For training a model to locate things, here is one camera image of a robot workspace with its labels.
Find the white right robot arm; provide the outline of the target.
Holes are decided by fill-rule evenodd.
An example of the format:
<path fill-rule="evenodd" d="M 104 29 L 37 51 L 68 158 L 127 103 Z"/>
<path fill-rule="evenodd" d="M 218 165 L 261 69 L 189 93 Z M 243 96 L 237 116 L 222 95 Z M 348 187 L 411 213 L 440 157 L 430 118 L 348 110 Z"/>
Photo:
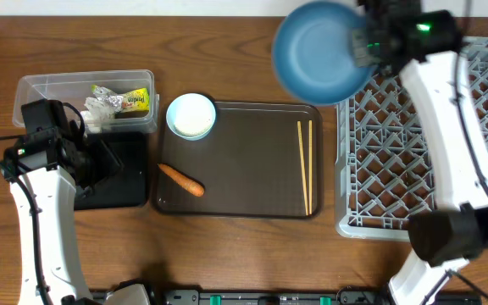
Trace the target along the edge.
<path fill-rule="evenodd" d="M 419 117 L 434 170 L 437 208 L 412 216 L 412 250 L 387 287 L 393 304 L 431 304 L 488 249 L 488 151 L 469 89 L 464 28 L 418 1 L 365 1 L 353 34 L 358 66 L 398 75 Z"/>

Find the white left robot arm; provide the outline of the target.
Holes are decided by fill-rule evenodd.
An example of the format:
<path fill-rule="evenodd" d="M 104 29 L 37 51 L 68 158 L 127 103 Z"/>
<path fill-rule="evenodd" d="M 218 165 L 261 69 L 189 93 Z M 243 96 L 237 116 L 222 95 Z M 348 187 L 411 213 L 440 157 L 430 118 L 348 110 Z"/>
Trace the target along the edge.
<path fill-rule="evenodd" d="M 85 138 L 69 103 L 41 99 L 22 106 L 26 133 L 0 159 L 19 217 L 21 304 L 91 304 L 75 233 L 75 196 L 118 174 L 109 145 Z"/>

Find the white tissue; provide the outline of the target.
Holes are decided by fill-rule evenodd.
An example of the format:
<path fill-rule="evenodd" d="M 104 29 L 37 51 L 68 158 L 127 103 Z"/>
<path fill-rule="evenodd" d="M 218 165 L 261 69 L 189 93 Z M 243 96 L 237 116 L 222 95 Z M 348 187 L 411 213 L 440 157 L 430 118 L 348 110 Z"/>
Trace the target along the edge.
<path fill-rule="evenodd" d="M 100 133 L 101 127 L 98 123 L 114 119 L 115 115 L 119 112 L 119 109 L 111 103 L 94 97 L 88 97 L 86 99 L 85 107 L 86 110 L 81 111 L 80 115 L 85 120 L 87 128 L 91 133 Z"/>

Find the dark blue plate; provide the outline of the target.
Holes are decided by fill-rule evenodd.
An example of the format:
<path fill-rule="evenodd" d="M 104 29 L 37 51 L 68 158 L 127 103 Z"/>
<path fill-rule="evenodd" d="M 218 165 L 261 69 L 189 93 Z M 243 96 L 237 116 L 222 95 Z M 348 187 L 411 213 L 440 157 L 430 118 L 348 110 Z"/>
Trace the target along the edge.
<path fill-rule="evenodd" d="M 306 3 L 286 16 L 273 40 L 271 59 L 278 82 L 293 97 L 329 106 L 355 95 L 374 68 L 358 67 L 352 32 L 365 18 L 342 3 Z"/>

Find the yellow snack wrapper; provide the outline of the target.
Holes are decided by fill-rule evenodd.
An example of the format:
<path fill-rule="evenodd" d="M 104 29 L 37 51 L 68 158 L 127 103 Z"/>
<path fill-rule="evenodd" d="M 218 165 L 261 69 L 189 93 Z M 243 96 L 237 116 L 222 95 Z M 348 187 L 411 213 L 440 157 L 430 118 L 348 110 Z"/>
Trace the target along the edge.
<path fill-rule="evenodd" d="M 147 111 L 150 106 L 147 88 L 119 94 L 107 87 L 93 85 L 91 91 L 97 100 L 111 108 L 115 113 Z"/>

